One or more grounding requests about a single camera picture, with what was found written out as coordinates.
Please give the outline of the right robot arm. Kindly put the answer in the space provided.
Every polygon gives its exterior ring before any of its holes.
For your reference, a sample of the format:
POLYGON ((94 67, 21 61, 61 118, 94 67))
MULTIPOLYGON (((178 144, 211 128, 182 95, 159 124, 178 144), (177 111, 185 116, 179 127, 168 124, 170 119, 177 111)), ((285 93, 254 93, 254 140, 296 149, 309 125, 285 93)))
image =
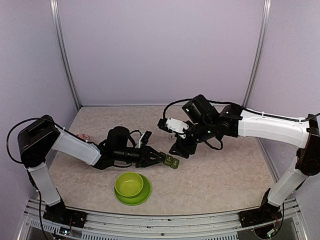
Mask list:
POLYGON ((170 149, 172 155, 187 159, 193 155, 199 143, 208 143, 211 138, 219 142, 224 136, 253 137, 282 142, 297 147, 296 163, 293 164, 277 183, 266 192, 265 202, 256 210, 256 218, 266 222, 285 199, 310 176, 320 172, 320 131, 317 116, 286 117, 254 111, 233 102, 224 102, 218 111, 212 100, 202 94, 183 99, 182 110, 188 121, 166 116, 168 104, 158 121, 158 128, 173 133, 175 143, 170 149))

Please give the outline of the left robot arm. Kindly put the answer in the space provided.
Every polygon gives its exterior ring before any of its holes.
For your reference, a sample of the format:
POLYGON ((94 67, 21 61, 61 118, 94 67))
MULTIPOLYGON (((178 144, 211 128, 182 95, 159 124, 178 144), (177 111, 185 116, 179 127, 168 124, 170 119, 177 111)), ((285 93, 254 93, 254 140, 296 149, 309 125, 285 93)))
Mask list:
POLYGON ((70 218, 70 211, 64 207, 49 169, 46 157, 55 151, 77 159, 98 170, 114 167, 116 162, 133 164, 136 168, 147 168, 164 163, 166 154, 147 145, 151 135, 147 131, 137 146, 129 129, 116 126, 108 131, 100 143, 86 141, 57 125, 50 115, 30 119, 30 125, 17 135, 20 160, 26 168, 31 181, 39 191, 49 212, 57 221, 63 223, 70 218))

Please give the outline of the green bowl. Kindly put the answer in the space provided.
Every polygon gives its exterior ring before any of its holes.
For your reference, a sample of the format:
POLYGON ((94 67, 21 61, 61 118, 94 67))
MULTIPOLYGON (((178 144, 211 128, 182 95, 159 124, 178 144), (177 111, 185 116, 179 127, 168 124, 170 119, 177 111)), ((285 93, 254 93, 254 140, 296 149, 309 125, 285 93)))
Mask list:
POLYGON ((115 191, 122 197, 134 198, 142 191, 144 180, 136 172, 124 172, 120 174, 114 183, 115 191))

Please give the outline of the green plate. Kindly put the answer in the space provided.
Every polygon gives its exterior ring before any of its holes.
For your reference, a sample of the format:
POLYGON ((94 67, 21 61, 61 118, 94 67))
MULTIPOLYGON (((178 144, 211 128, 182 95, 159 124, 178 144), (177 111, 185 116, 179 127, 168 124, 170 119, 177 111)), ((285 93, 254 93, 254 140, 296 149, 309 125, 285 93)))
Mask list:
POLYGON ((127 206, 137 206, 144 203, 148 199, 148 197, 151 194, 151 184, 144 175, 142 174, 140 175, 144 181, 144 186, 140 194, 138 194, 136 197, 132 197, 132 198, 123 197, 119 195, 114 188, 114 194, 119 202, 127 206))

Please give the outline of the red patterned white bowl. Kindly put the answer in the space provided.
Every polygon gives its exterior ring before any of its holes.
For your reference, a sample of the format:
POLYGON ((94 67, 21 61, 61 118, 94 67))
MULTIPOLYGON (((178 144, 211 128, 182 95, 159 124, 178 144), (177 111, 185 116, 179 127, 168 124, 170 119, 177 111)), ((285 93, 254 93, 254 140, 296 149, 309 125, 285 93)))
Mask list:
POLYGON ((85 133, 78 133, 76 134, 76 136, 82 140, 89 141, 89 142, 91 141, 90 136, 85 133))

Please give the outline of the aluminium front rail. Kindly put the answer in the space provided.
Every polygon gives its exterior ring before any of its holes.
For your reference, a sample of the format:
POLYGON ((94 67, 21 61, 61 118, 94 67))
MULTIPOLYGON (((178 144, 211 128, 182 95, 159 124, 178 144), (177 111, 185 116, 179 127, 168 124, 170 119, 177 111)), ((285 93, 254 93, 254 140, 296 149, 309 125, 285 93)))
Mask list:
POLYGON ((256 226, 242 227, 237 210, 191 215, 134 215, 86 210, 83 228, 72 227, 69 235, 59 230, 64 225, 39 220, 38 200, 27 202, 18 228, 17 240, 43 239, 56 234, 66 240, 240 240, 255 239, 256 226))

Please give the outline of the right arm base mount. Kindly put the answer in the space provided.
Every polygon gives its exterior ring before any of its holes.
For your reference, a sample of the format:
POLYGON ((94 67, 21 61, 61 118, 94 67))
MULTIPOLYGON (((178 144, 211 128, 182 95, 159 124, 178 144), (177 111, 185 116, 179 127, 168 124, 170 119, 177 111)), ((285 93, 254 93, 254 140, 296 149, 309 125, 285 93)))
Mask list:
POLYGON ((260 225, 276 220, 276 218, 281 219, 282 213, 279 210, 275 212, 268 210, 261 210, 259 208, 240 211, 238 213, 239 221, 242 228, 251 227, 255 225, 260 225))

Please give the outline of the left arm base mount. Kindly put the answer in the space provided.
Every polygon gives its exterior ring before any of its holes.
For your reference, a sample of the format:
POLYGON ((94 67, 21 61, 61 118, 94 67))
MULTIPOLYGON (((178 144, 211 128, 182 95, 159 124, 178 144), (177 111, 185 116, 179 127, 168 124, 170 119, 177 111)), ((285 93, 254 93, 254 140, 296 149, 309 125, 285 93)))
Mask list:
POLYGON ((45 220, 67 225, 69 227, 83 228, 87 219, 87 213, 73 209, 47 209, 43 214, 45 220))

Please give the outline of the right aluminium frame post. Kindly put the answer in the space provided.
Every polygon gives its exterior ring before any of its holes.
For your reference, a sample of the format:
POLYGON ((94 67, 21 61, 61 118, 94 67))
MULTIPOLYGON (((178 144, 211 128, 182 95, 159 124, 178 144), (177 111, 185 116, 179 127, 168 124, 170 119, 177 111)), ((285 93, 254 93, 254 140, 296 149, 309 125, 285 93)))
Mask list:
POLYGON ((271 0, 265 0, 263 2, 262 18, 261 18, 261 24, 260 24, 260 28, 259 28, 258 41, 257 41, 257 46, 256 46, 256 51, 255 51, 255 55, 254 55, 254 60, 253 60, 250 76, 249 76, 249 82, 248 82, 246 92, 244 95, 244 99, 242 102, 243 107, 249 106, 251 97, 254 92, 255 83, 256 83, 257 75, 258 75, 258 71, 259 71, 259 66, 260 66, 260 62, 262 59, 262 55, 263 55, 265 39, 266 39, 267 31, 268 31, 271 5, 272 5, 271 0))

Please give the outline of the aluminium frame post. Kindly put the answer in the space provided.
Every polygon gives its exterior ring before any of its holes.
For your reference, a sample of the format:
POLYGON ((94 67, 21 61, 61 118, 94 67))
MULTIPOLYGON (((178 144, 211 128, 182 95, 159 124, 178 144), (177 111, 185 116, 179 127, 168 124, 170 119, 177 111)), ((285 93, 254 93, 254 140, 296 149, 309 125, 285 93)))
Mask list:
POLYGON ((76 111, 78 112, 82 105, 79 99, 79 95, 76 89, 76 85, 73 79, 69 59, 68 59, 68 54, 67 54, 67 49, 64 41, 64 35, 63 35, 63 28, 62 28, 62 23, 60 19, 60 12, 59 12, 59 4, 57 0, 50 0, 50 8, 51 8, 51 14, 52 14, 52 19, 53 19, 53 24, 55 28, 55 34, 57 37, 57 43, 58 43, 58 48, 62 60, 62 65, 63 69, 65 72, 67 84, 71 93, 71 98, 73 100, 74 106, 76 111))
POLYGON ((254 55, 254 60, 253 60, 250 76, 249 76, 249 82, 248 82, 246 92, 244 95, 244 99, 242 102, 243 107, 249 106, 251 97, 254 92, 255 83, 256 83, 257 75, 258 75, 258 71, 259 71, 259 66, 260 66, 260 62, 262 59, 262 55, 263 55, 265 39, 266 39, 267 31, 268 31, 271 5, 272 5, 271 0, 265 0, 263 2, 262 18, 261 18, 261 24, 260 24, 260 28, 259 28, 258 41, 257 41, 257 46, 256 46, 256 51, 255 51, 255 55, 254 55))

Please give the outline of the left aluminium frame post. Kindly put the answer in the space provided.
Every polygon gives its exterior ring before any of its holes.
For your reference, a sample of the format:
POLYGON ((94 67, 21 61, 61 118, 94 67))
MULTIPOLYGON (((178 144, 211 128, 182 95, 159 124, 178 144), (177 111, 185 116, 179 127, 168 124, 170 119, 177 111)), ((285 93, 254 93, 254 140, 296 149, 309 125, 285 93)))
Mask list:
POLYGON ((71 93, 71 98, 73 100, 74 106, 76 111, 78 112, 82 105, 79 99, 79 95, 76 89, 76 85, 73 79, 69 59, 68 59, 68 54, 67 54, 67 49, 64 41, 64 35, 63 35, 63 28, 62 28, 62 23, 60 19, 60 12, 59 12, 59 4, 57 0, 50 0, 50 8, 51 8, 51 14, 52 14, 52 19, 53 19, 53 24, 55 28, 55 34, 57 37, 57 43, 58 43, 58 48, 62 60, 62 65, 63 69, 65 72, 67 84, 71 93))

